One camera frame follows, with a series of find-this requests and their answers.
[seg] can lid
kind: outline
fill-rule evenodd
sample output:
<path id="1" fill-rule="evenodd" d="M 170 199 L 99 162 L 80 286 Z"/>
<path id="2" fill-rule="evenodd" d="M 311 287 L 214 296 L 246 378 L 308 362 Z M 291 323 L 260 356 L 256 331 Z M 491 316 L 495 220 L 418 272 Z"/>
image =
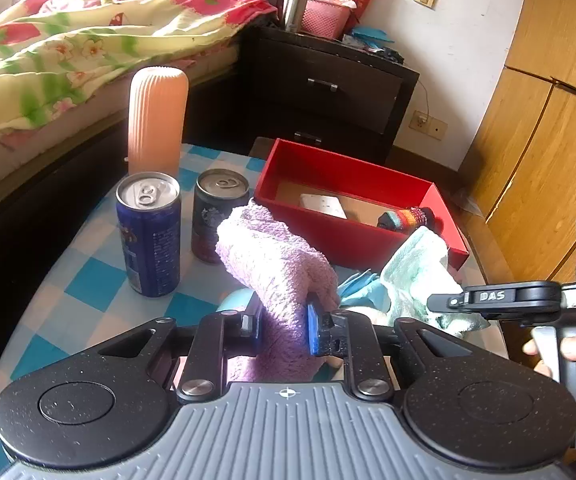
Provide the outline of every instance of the can lid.
<path id="1" fill-rule="evenodd" d="M 116 195 L 117 200 L 130 209 L 159 209 L 179 197 L 179 184 L 165 173 L 144 171 L 125 177 L 117 186 Z"/>
<path id="2" fill-rule="evenodd" d="M 228 199 L 241 198 L 250 189 L 243 175 L 222 168 L 204 171 L 197 179 L 197 186 L 208 195 Z"/>

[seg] black circular pad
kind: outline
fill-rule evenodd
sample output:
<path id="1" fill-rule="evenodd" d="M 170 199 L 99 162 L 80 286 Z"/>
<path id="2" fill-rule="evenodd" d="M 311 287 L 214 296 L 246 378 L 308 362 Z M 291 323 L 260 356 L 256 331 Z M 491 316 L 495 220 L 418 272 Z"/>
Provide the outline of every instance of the black circular pad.
<path id="1" fill-rule="evenodd" d="M 510 424 L 530 415 L 534 401 L 513 384 L 483 381 L 463 388 L 458 403 L 472 418 L 490 424 Z"/>
<path id="2" fill-rule="evenodd" d="M 426 446 L 467 466 L 509 471 L 557 460 L 576 433 L 574 399 L 490 356 L 434 359 L 405 393 L 405 420 Z"/>
<path id="3" fill-rule="evenodd" d="M 59 424 L 85 424 L 103 417 L 114 404 L 113 393 L 97 383 L 65 383 L 39 399 L 43 416 Z"/>
<path id="4" fill-rule="evenodd" d="M 0 395 L 6 452 L 74 470 L 149 446 L 178 408 L 163 386 L 172 360 L 159 351 L 174 328 L 172 320 L 152 321 L 9 384 Z"/>

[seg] bed frame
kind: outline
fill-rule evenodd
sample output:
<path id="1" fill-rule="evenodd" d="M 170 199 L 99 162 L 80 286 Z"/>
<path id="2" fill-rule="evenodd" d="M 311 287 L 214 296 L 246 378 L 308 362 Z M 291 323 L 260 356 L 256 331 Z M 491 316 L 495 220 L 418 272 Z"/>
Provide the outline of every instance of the bed frame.
<path id="1" fill-rule="evenodd" d="M 275 4 L 278 0 L 268 0 Z M 236 68 L 191 88 L 184 142 L 247 153 L 233 131 L 238 110 Z M 219 113 L 213 103 L 219 102 Z M 125 174 L 126 120 L 41 170 L 0 202 L 0 355 L 48 270 L 108 189 Z"/>

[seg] blue checkered tablecloth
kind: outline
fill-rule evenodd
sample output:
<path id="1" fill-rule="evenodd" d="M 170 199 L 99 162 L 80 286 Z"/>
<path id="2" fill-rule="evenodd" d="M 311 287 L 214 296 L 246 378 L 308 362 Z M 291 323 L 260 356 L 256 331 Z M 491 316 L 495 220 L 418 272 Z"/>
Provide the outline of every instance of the blue checkered tablecloth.
<path id="1" fill-rule="evenodd" d="M 0 392 L 11 381 L 150 319 L 171 316 L 196 324 L 242 285 L 223 266 L 190 250 L 193 189 L 210 168 L 243 174 L 253 189 L 264 161 L 184 144 L 181 188 L 181 282 L 163 298 L 145 298 L 127 282 L 111 189 L 54 264 L 24 312 L 0 359 Z M 8 460 L 0 444 L 0 470 Z"/>

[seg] light green towel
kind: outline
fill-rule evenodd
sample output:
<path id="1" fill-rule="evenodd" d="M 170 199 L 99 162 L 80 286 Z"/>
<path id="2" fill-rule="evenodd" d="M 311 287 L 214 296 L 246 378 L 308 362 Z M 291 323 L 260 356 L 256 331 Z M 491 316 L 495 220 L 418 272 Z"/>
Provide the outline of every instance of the light green towel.
<path id="1" fill-rule="evenodd" d="M 431 294 L 458 294 L 462 288 L 448 268 L 446 243 L 428 228 L 419 227 L 399 247 L 381 271 L 381 283 L 391 301 L 388 324 L 397 317 L 414 317 L 462 337 L 469 330 L 490 326 L 479 314 L 435 314 L 426 304 Z"/>

